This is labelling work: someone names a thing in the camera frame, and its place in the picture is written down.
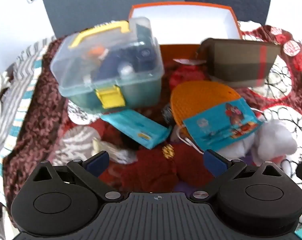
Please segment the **grey plaid zipper pouch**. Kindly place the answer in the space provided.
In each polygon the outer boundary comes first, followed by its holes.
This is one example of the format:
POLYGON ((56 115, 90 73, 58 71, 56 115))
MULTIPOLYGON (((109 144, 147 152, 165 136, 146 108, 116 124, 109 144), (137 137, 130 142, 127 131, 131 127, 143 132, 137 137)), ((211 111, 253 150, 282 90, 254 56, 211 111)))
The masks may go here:
POLYGON ((261 87, 279 54, 280 46, 272 42, 208 38, 197 59, 206 61, 213 81, 232 88, 261 87))

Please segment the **striped white teal cloth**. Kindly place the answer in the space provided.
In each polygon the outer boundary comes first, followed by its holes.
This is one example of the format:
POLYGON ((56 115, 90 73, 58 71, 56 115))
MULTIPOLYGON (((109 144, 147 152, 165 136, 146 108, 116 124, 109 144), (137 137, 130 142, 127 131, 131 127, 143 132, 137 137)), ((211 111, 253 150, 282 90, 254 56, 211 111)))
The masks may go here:
POLYGON ((42 57, 54 36, 28 46, 13 64, 13 80, 4 93, 0 114, 0 203, 6 206, 3 160, 16 145, 19 132, 29 109, 35 86, 42 72, 42 57))

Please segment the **orange silicone honeycomb mat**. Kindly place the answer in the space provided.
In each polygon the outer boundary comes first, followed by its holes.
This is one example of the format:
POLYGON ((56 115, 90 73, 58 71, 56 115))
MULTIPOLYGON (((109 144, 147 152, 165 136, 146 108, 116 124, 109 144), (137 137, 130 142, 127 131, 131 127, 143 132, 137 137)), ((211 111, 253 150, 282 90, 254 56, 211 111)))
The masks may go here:
POLYGON ((233 88, 222 83, 199 80, 180 83, 171 92, 170 105, 176 122, 176 136, 191 139, 183 121, 216 105, 240 99, 233 88))

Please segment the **teal tissue packet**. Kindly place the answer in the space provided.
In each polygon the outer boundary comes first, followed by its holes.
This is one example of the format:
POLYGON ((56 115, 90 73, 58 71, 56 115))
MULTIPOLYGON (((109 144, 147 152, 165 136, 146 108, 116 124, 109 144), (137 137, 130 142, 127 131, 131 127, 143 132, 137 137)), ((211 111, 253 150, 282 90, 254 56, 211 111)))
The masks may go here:
POLYGON ((149 150, 164 142, 172 130, 131 109, 104 114, 100 119, 149 150))

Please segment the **orange white cardboard box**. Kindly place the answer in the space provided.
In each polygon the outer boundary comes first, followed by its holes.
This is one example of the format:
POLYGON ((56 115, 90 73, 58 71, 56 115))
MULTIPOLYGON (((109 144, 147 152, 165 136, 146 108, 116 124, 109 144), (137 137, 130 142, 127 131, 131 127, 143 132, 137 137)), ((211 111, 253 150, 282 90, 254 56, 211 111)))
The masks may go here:
POLYGON ((231 7, 201 2, 155 2, 131 7, 129 18, 150 21, 165 64, 174 59, 194 59, 208 38, 242 39, 231 7))

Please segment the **white plush toy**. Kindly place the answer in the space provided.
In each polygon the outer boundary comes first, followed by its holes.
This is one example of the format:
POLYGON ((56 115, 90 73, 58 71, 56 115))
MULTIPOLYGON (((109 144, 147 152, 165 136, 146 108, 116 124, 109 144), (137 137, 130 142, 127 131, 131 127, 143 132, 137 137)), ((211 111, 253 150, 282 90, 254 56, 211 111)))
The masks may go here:
POLYGON ((248 137, 218 150, 228 160, 241 159, 250 155, 255 165, 265 161, 279 164, 288 155, 297 151, 297 142, 284 124, 276 119, 263 123, 248 137))

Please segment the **blue cartoon face mask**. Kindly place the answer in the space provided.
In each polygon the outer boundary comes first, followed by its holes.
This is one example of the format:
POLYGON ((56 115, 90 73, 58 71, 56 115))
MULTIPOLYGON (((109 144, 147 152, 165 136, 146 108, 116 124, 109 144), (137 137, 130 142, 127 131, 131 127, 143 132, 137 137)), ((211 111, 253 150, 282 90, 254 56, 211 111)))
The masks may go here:
POLYGON ((243 98, 224 102, 183 120, 189 135, 203 151, 218 151, 247 138, 263 124, 243 98))

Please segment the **dark red knitted cloth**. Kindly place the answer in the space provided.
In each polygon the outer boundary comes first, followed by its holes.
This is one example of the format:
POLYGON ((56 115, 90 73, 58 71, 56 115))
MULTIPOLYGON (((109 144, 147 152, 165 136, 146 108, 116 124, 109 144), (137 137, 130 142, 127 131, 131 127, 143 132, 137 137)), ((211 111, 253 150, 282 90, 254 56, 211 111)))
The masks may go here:
POLYGON ((184 144, 167 144, 136 152, 132 164, 110 162, 99 179, 122 192, 172 192, 178 185, 199 188, 213 180, 203 155, 184 144))

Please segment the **clear plastic toolbox yellow latch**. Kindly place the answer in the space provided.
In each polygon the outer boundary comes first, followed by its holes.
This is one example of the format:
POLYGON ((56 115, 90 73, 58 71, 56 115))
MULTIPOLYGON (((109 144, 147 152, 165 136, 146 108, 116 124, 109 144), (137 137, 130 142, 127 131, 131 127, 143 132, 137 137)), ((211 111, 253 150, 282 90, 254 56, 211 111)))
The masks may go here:
POLYGON ((164 75, 160 46, 145 17, 66 37, 50 70, 60 94, 90 114, 157 104, 164 75))

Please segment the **steel wool scrubber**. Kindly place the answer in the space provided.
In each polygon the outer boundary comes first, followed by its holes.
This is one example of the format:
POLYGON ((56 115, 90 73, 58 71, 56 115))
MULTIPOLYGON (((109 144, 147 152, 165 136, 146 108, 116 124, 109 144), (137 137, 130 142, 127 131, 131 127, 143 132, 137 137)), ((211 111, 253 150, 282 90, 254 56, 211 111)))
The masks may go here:
POLYGON ((164 121, 168 125, 175 125, 175 120, 173 117, 171 105, 169 103, 165 107, 163 107, 161 112, 162 112, 162 117, 163 117, 164 121))

